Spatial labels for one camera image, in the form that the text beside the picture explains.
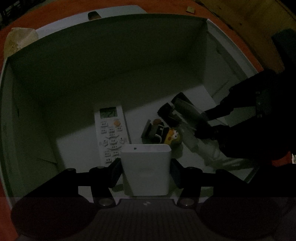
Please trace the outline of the small toy figurine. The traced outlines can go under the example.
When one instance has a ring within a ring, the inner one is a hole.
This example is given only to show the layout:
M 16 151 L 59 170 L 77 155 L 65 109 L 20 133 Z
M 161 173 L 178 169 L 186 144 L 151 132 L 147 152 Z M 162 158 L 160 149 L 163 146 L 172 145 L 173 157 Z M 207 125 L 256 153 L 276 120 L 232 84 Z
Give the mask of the small toy figurine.
M 175 128 L 166 126 L 159 118 L 147 120 L 141 140 L 143 144 L 166 144 L 173 152 L 182 148 L 181 134 Z

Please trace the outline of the white power adapter block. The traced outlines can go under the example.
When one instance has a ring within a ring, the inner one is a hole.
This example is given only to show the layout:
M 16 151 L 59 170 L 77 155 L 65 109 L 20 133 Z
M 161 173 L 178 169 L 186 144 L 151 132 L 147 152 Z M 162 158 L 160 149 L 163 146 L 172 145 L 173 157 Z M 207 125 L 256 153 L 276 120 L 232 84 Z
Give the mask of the white power adapter block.
M 120 155 L 125 195 L 164 196 L 168 194 L 171 160 L 169 145 L 124 145 Z

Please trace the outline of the white air conditioner remote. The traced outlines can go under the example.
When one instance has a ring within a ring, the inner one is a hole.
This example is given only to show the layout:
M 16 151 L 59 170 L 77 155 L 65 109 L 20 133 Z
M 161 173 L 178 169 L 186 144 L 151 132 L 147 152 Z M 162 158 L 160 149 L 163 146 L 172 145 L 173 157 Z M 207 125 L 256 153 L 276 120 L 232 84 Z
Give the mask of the white air conditioner remote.
M 122 106 L 118 102 L 98 103 L 94 106 L 94 120 L 100 165 L 107 167 L 130 143 Z

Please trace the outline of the white cardboard box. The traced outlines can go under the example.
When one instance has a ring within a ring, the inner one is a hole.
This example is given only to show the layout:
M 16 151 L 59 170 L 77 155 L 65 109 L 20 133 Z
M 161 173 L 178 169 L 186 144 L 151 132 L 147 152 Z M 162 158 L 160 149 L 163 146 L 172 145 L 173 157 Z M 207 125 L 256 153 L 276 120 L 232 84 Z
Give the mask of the white cardboard box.
M 179 92 L 207 110 L 262 70 L 207 18 L 111 16 L 40 30 L 1 73 L 1 180 L 9 206 L 65 168 L 99 165 L 94 107 L 119 102 L 129 139 Z

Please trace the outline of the beige paper bag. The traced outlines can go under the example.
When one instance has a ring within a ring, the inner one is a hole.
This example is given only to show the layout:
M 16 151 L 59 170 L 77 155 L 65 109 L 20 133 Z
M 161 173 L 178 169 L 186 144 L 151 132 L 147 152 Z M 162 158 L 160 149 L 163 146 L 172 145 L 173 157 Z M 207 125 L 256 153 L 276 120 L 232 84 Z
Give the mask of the beige paper bag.
M 12 28 L 4 42 L 4 59 L 39 39 L 35 29 Z

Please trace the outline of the black cylindrical device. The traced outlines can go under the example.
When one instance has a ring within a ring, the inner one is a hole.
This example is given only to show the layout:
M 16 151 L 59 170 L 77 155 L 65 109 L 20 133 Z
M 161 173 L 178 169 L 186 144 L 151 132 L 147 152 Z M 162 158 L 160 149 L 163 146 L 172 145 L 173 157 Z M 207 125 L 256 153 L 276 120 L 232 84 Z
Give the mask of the black cylindrical device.
M 174 108 L 167 102 L 159 108 L 157 114 L 170 128 L 178 128 L 181 125 L 182 120 L 173 112 Z

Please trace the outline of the wooden headboard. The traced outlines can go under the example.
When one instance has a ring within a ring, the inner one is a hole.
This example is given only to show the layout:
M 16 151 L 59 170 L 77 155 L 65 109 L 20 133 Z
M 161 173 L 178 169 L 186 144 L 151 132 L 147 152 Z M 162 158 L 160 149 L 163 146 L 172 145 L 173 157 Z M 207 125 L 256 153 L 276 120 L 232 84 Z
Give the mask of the wooden headboard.
M 295 30 L 295 1 L 197 1 L 224 20 L 247 42 L 265 66 L 284 69 L 271 37 Z

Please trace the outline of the small yellow matchbox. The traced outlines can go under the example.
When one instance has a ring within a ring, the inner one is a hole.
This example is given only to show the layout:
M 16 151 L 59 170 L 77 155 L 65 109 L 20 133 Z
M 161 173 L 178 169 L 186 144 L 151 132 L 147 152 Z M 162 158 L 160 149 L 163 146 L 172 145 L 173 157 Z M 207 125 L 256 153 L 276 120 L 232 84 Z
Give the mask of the small yellow matchbox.
M 193 8 L 191 6 L 188 6 L 187 9 L 186 9 L 186 12 L 194 14 L 195 13 L 195 8 Z

